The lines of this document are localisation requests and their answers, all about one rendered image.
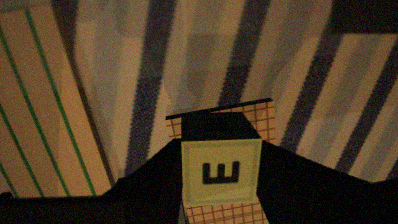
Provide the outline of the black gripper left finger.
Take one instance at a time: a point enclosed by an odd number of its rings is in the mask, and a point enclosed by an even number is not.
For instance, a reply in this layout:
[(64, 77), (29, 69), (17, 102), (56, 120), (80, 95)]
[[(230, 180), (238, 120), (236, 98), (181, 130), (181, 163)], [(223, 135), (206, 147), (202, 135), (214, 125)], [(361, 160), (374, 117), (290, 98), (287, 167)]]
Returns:
[(0, 199), (0, 224), (178, 224), (181, 138), (103, 195)]

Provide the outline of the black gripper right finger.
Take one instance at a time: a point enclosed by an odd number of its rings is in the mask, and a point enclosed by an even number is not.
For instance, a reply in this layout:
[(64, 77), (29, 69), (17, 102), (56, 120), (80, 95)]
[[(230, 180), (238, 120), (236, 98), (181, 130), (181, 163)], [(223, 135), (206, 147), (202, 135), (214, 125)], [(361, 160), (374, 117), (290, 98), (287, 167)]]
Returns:
[(398, 178), (364, 181), (264, 140), (256, 195), (269, 224), (398, 224)]

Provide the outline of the yellow labelled cube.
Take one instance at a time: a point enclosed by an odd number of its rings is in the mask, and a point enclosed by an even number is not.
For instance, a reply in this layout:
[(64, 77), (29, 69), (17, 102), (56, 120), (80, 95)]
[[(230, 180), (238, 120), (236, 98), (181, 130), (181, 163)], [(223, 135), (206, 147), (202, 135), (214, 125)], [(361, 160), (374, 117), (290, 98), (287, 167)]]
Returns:
[(255, 203), (262, 140), (242, 112), (181, 113), (183, 207)]

